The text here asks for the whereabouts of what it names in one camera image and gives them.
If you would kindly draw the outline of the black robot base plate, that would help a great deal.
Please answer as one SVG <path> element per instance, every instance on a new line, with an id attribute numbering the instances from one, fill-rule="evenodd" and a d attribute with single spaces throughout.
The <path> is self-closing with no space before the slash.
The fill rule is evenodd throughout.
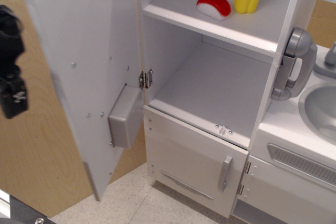
<path id="1" fill-rule="evenodd" d="M 1 223 L 55 223 L 47 216 L 1 190 Z"/>

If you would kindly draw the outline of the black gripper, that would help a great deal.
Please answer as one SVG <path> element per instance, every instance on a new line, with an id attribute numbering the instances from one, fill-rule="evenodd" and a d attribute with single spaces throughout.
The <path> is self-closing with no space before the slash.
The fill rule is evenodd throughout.
<path id="1" fill-rule="evenodd" d="M 25 51 L 23 24 L 14 12 L 1 5 L 1 108 L 7 119 L 28 110 L 27 89 L 15 62 Z"/>

